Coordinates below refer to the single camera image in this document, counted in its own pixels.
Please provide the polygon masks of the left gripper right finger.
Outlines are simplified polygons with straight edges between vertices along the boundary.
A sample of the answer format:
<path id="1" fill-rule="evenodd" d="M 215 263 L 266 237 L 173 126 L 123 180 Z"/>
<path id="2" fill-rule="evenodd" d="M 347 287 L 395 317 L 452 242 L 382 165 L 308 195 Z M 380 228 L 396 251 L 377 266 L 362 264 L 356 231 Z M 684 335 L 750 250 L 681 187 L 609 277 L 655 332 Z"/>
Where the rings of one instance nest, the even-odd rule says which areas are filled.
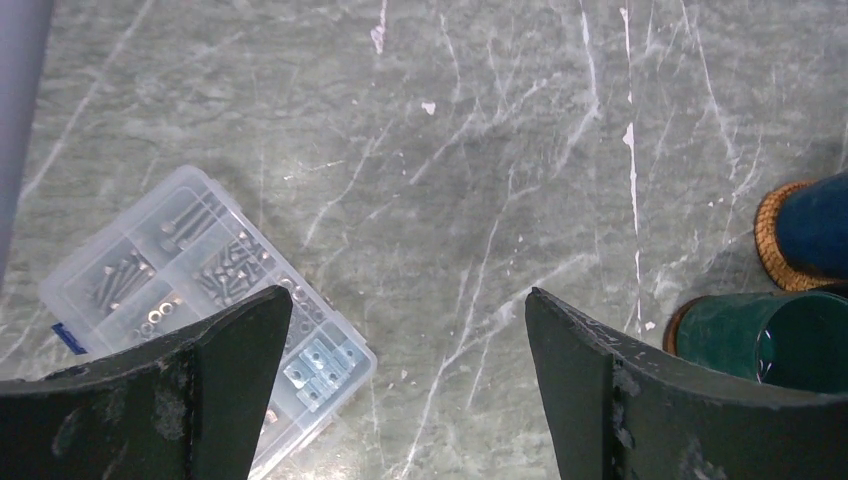
<path id="1" fill-rule="evenodd" d="M 847 398 L 670 355 L 533 288 L 525 321 L 564 479 L 843 479 Z"/>

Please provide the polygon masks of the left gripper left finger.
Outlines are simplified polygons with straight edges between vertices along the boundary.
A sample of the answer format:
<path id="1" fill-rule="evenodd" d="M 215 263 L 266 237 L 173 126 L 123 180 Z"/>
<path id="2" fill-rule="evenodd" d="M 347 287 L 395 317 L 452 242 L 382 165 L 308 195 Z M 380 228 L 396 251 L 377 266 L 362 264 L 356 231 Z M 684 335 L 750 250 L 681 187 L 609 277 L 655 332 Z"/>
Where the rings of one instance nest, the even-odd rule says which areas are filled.
<path id="1" fill-rule="evenodd" d="M 265 288 L 123 352 L 1 385 L 5 479 L 245 479 L 293 302 Z"/>

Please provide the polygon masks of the dark wooden coaster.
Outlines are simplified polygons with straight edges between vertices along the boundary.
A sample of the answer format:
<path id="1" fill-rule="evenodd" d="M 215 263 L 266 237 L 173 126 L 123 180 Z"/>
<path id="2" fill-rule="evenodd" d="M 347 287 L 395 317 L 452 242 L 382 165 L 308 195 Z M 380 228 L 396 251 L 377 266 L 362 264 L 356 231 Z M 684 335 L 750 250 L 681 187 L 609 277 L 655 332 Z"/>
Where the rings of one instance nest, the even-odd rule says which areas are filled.
<path id="1" fill-rule="evenodd" d="M 707 295 L 699 296 L 693 298 L 686 303 L 679 306 L 674 313 L 671 315 L 662 338 L 662 349 L 672 355 L 677 356 L 677 335 L 680 328 L 680 325 L 685 317 L 685 315 L 691 310 L 693 306 L 695 306 L 700 301 L 707 298 Z"/>

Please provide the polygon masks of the dark teal mug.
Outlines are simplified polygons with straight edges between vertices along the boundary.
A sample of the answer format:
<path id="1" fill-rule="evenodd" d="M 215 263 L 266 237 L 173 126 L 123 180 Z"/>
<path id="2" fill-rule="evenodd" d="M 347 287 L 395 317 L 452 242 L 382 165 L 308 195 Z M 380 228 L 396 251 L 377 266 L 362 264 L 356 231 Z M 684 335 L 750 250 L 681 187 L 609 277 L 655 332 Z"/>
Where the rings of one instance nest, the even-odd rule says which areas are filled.
<path id="1" fill-rule="evenodd" d="M 731 376 L 847 392 L 847 299 L 824 290 L 707 295 L 685 315 L 677 357 Z"/>

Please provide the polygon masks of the navy blue mug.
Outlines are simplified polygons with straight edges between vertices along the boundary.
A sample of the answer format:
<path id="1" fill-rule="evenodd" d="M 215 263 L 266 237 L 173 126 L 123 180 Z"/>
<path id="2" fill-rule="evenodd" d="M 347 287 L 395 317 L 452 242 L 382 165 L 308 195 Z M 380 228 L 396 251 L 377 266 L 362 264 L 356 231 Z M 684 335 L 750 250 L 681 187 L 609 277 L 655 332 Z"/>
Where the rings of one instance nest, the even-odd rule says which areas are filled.
<path id="1" fill-rule="evenodd" d="M 847 174 L 789 194 L 778 210 L 777 244 L 790 267 L 816 277 L 847 278 Z"/>

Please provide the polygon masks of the woven orange coaster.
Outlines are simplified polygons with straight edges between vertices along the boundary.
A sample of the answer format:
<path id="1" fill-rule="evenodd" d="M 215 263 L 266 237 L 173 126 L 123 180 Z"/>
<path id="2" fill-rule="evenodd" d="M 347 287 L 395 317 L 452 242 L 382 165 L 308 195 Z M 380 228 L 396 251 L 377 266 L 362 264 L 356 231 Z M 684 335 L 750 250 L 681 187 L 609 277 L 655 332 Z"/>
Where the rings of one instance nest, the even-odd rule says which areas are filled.
<path id="1" fill-rule="evenodd" d="M 806 291 L 837 283 L 846 283 L 847 276 L 827 277 L 812 267 L 793 266 L 784 256 L 777 237 L 777 218 L 788 198 L 814 181 L 786 183 L 767 193 L 758 205 L 754 219 L 754 242 L 759 260 L 769 278 L 782 290 Z"/>

